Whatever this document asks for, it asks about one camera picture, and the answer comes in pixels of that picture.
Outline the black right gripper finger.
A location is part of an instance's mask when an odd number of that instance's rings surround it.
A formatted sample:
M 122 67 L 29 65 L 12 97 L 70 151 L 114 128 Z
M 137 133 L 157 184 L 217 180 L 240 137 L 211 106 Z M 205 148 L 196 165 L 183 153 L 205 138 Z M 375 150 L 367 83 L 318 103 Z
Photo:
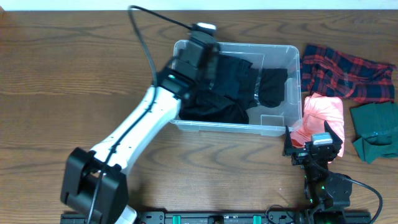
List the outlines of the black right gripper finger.
M 335 149 L 341 149 L 341 145 L 343 144 L 343 141 L 340 139 L 340 137 L 332 130 L 330 125 L 328 124 L 327 121 L 324 121 L 324 129 L 325 132 L 328 133 L 333 141 L 333 145 Z
M 285 127 L 285 141 L 284 141 L 284 148 L 282 151 L 283 156 L 291 156 L 293 151 L 293 144 L 292 144 L 292 139 L 290 136 L 290 131 L 289 127 Z

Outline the pink garment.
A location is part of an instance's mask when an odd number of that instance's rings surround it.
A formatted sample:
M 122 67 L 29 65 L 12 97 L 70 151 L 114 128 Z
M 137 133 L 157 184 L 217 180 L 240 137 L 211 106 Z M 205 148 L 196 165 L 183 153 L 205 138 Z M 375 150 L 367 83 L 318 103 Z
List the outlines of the pink garment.
M 324 121 L 345 141 L 343 102 L 338 97 L 322 96 L 314 93 L 305 98 L 302 127 L 292 131 L 290 137 L 294 147 L 304 147 L 305 142 L 311 141 L 313 134 L 325 131 Z

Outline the black garment with stripe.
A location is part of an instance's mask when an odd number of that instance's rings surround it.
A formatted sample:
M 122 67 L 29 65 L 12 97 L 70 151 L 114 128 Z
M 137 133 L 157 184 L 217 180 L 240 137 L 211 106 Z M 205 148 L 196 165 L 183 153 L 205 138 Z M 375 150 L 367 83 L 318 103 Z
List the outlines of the black garment with stripe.
M 257 106 L 254 98 L 259 70 L 252 63 L 229 55 L 220 55 L 212 91 L 239 103 L 243 110 Z

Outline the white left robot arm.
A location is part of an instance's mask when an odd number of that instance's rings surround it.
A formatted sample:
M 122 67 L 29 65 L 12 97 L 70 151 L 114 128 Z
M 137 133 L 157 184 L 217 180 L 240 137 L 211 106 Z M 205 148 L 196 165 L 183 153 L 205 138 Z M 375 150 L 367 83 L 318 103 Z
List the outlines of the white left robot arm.
M 60 200 L 83 215 L 84 223 L 134 223 L 127 176 L 155 135 L 201 84 L 215 79 L 220 48 L 187 46 L 155 72 L 137 108 L 89 151 L 69 155 Z

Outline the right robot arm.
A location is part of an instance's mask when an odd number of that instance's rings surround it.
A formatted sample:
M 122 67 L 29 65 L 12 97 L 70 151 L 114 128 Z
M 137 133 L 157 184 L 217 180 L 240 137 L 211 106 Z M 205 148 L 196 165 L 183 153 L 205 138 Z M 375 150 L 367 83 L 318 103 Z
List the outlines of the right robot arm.
M 324 132 L 313 134 L 303 147 L 295 147 L 289 128 L 285 129 L 283 156 L 290 156 L 293 166 L 305 173 L 304 192 L 312 206 L 293 216 L 294 223 L 348 223 L 345 208 L 350 206 L 352 183 L 345 175 L 333 174 L 328 163 L 333 161 L 342 140 L 327 122 Z

